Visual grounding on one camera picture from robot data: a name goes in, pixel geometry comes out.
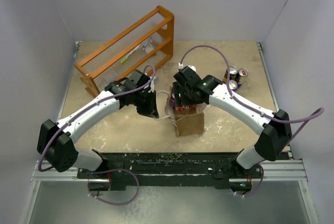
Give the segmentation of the red coke can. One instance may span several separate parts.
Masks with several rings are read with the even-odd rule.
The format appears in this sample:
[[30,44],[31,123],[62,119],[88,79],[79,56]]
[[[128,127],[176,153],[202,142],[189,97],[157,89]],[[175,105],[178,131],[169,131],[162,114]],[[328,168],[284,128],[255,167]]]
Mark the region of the red coke can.
[[192,108],[193,105],[181,105],[180,107],[176,107],[175,110],[179,114],[187,114]]

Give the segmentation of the watermelon print canvas bag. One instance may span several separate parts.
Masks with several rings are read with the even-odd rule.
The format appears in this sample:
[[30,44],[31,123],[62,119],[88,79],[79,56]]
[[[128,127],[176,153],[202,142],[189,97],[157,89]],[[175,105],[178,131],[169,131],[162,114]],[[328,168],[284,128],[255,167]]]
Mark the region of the watermelon print canvas bag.
[[173,90],[170,87],[169,91],[160,90],[157,92],[157,96],[165,94],[167,96],[164,106],[164,116],[160,116],[156,121],[170,120],[174,126],[176,137],[183,137],[195,134],[202,134],[204,130],[204,109],[207,104],[195,104],[193,108],[187,114],[179,114],[170,105],[170,91]]

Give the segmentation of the purple fanta can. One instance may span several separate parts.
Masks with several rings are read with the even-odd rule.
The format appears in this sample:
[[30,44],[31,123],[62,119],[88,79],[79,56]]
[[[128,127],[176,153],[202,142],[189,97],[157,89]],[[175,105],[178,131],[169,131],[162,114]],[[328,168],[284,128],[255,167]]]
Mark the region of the purple fanta can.
[[229,80],[229,88],[232,91],[237,91],[238,90],[238,84],[235,80]]
[[170,105],[172,108],[176,108],[175,95],[173,90],[170,91]]

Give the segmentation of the dark black soda can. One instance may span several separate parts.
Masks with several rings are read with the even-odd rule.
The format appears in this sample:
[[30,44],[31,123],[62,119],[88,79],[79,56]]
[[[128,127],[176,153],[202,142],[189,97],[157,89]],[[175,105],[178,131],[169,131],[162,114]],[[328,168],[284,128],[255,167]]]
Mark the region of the dark black soda can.
[[226,83],[229,75],[229,80],[235,80],[238,74],[238,68],[236,66],[230,65],[229,68],[226,69],[224,77],[223,77],[223,83]]

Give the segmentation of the silver blue red can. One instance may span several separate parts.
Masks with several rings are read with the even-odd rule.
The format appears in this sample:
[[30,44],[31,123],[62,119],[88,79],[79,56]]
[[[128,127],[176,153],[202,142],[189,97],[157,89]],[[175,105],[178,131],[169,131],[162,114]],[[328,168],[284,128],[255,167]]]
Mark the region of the silver blue red can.
[[236,83],[237,83],[237,88],[240,89],[240,87],[242,86],[242,84],[245,82],[246,78],[249,76],[249,72],[247,69],[245,68],[240,68],[238,70],[238,74],[236,76]]

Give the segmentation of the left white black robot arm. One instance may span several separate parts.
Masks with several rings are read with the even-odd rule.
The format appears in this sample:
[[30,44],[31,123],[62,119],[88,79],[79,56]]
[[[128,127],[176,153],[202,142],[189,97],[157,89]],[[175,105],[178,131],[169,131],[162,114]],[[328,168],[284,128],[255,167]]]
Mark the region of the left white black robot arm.
[[37,144],[41,160],[47,160],[58,172],[71,167],[89,170],[102,178],[108,170],[108,160],[96,150],[79,150],[75,143],[106,116],[133,105],[139,115],[157,119],[154,76],[134,70],[129,77],[109,83],[91,102],[70,116],[42,123]]

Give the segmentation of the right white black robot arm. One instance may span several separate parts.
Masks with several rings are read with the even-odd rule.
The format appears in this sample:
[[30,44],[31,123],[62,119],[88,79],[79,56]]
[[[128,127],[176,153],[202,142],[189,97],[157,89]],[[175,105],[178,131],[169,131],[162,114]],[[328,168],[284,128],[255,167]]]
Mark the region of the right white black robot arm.
[[292,138],[289,115],[283,111],[258,107],[212,75],[200,78],[195,68],[181,66],[174,75],[174,98],[177,105],[207,104],[224,110],[250,127],[258,141],[242,150],[232,163],[232,172],[238,178],[250,173],[251,167],[264,161],[275,161]]

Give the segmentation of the green capped marker pen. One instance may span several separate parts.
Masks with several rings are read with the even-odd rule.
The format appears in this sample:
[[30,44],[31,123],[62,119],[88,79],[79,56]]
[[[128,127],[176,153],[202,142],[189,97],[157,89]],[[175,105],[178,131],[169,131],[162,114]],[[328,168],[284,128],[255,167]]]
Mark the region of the green capped marker pen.
[[141,45],[137,45],[136,47],[134,47],[129,53],[127,53],[127,55],[125,55],[125,56],[121,59],[120,63],[121,63],[121,64],[124,64],[124,63],[129,59],[129,57],[130,57],[132,54],[134,54],[137,50],[139,50],[139,49],[141,49],[141,48],[142,48]]

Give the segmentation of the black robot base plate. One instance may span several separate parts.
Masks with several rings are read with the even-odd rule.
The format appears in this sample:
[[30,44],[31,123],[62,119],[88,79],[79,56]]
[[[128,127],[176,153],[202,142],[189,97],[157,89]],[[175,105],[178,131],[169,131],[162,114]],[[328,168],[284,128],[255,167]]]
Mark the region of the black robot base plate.
[[80,179],[90,183],[93,190],[105,190],[108,183],[113,191],[127,186],[214,187],[250,191],[251,180],[263,177],[263,169],[256,164],[249,170],[238,168],[235,152],[127,152],[103,153],[102,167],[94,174],[79,169]]

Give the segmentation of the aluminium frame rail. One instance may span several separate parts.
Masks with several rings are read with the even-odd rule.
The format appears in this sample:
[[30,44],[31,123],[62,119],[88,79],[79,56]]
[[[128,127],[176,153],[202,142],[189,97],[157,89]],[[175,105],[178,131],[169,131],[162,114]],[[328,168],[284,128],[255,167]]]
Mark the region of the aluminium frame rail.
[[[275,161],[263,161],[259,163],[260,167],[263,169],[263,177],[257,180],[278,180],[278,181],[300,181],[306,179],[306,172],[303,166],[303,163],[298,160],[293,160],[288,152],[282,150],[281,154],[277,157]],[[77,173],[80,168],[71,167],[67,171],[71,172],[76,170]],[[90,171],[88,172],[97,174],[98,171]]]

